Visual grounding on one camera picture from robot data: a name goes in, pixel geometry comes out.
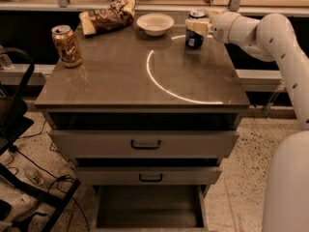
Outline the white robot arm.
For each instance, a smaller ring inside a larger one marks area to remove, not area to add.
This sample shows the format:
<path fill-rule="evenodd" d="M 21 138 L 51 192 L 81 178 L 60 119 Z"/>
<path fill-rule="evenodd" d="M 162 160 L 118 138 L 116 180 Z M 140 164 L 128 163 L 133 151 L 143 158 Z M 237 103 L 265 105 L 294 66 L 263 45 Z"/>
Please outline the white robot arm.
<path fill-rule="evenodd" d="M 277 64 L 302 131 L 286 138 L 271 158 L 262 232 L 309 232 L 309 59 L 291 22 L 282 14 L 254 19 L 207 11 L 200 19 L 187 19 L 185 26 Z"/>

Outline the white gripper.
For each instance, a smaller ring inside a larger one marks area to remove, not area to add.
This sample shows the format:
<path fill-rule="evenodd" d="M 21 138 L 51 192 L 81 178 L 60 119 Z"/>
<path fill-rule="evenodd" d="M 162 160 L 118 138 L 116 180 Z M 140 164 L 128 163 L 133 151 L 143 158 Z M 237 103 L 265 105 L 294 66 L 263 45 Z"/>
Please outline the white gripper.
<path fill-rule="evenodd" d="M 240 17 L 240 14 L 234 12 L 223 13 L 222 10 L 206 10 L 206 16 L 207 18 L 202 19 L 187 19 L 185 21 L 186 28 L 203 37 L 206 37 L 212 28 L 213 37 L 227 44 L 232 25 Z"/>

